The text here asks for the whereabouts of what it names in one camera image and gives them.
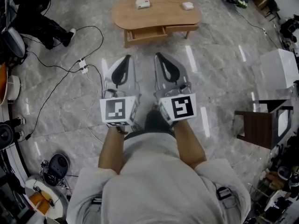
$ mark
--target white t-shirt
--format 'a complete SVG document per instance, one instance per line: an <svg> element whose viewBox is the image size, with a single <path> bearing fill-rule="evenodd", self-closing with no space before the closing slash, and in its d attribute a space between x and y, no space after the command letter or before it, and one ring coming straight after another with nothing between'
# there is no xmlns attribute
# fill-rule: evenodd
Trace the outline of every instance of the white t-shirt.
<svg viewBox="0 0 299 224"><path fill-rule="evenodd" d="M124 144L124 166L84 168L67 211L68 224L240 224L250 210L250 196L227 160L211 160L195 170L178 155L176 140L146 133ZM231 190L235 206L219 201L219 187ZM96 197L101 205L92 204Z"/></svg>

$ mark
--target wooden coffee table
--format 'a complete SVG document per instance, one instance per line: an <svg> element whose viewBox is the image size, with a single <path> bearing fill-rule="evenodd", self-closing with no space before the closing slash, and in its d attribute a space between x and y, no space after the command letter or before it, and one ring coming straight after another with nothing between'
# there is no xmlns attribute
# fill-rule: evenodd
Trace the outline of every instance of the wooden coffee table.
<svg viewBox="0 0 299 224"><path fill-rule="evenodd" d="M184 10L190 0L149 0L150 7L137 9L136 0L122 0L112 9L114 23L124 30L125 48L149 41L163 40L172 32L195 31L200 12Z"/></svg>

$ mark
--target table drawer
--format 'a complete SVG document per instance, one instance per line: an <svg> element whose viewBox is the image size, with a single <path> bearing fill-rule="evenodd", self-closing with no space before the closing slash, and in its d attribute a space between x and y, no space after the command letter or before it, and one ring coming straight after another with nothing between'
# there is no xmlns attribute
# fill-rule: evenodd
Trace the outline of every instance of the table drawer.
<svg viewBox="0 0 299 224"><path fill-rule="evenodd" d="M130 31L129 42L140 44L150 41L159 41L167 37L164 27L141 28Z"/></svg>
<svg viewBox="0 0 299 224"><path fill-rule="evenodd" d="M165 33L169 34L172 32L189 32L197 30L197 25L185 25L185 26L167 26L165 27Z"/></svg>

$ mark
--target white cable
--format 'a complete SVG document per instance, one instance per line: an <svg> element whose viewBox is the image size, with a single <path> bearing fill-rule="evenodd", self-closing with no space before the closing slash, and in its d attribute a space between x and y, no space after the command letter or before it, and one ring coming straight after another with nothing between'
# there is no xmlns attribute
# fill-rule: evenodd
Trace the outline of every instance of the white cable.
<svg viewBox="0 0 299 224"><path fill-rule="evenodd" d="M102 144L104 144L104 142L103 142L102 140L100 140L99 138L97 138L97 137L93 134L93 132L90 130L90 128L89 128L88 125L87 125L87 120L88 120L88 117L89 117L89 115L90 115L90 111L91 111L92 108L93 108L93 104L94 104L95 100L97 99L97 97L98 97L98 93L99 93L99 92L98 92L97 85L96 85L94 82L92 82L92 80L91 80L90 78L88 78L87 73L85 73L85 74L86 74L86 78L87 78L87 79L94 85L95 89L97 90L97 94L96 94L96 96L95 96L95 98L94 98L94 100L93 100L92 106L90 107L89 112L88 112L88 116L87 116L87 118L86 118L86 127L88 128L89 132L93 135L93 137L95 137L98 141L100 141Z"/></svg>
<svg viewBox="0 0 299 224"><path fill-rule="evenodd" d="M254 151L258 148L258 146L251 152L251 154L249 156L247 156L243 161L241 162L238 162L238 163L235 163L235 164L232 164L231 166L236 166L237 164L239 163L243 163L245 162L248 158L250 158L250 156L254 153Z"/></svg>

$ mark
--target marble floor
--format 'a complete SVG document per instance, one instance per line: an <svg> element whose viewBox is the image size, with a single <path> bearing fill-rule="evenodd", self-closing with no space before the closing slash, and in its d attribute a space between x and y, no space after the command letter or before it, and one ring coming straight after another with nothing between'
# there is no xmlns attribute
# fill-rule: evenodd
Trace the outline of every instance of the marble floor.
<svg viewBox="0 0 299 224"><path fill-rule="evenodd" d="M122 30L111 19L111 9L117 1L52 0L47 16L65 29L88 25L101 29L103 45L86 59L101 73L125 54L134 58L142 93L136 121L141 126L155 101L155 53L166 52L184 64L196 93L198 109L197 117L189 123L208 158L226 158L245 184L255 183L268 162L270 151L235 138L234 111L252 110L253 97L291 98L295 109L293 129L297 128L299 120L299 105L293 88L279 91L265 89L259 56L280 46L274 23L268 22L252 1L247 9L237 9L252 24L264 27L276 45L261 30L249 25L231 4L221 0L191 0L199 7L202 21L199 29L190 33L189 39L184 39L185 34L175 33L164 42L125 49ZM57 46L52 50L29 40L26 42L28 50L35 52L46 65L69 68L99 46L101 35L94 28L85 28L77 32L69 47ZM195 69L190 65L187 50L192 51ZM28 134L33 130L42 104L66 72L59 68L46 68L33 54L29 54L24 64L13 73L23 83L20 96L13 105L13 114L21 113L26 118L24 132ZM100 77L93 67L88 76L101 89ZM42 109L32 137L20 144L30 172L39 173L41 161L49 160L56 152L64 152L70 158L69 175L78 175L82 167L97 165L102 144L90 134L85 124L95 95L94 86L81 73L69 74L57 87ZM104 140L107 127L101 122L99 106L96 101L87 123L94 134ZM208 129L202 121L201 111L204 109ZM67 177L67 181L74 188L76 177Z"/></svg>

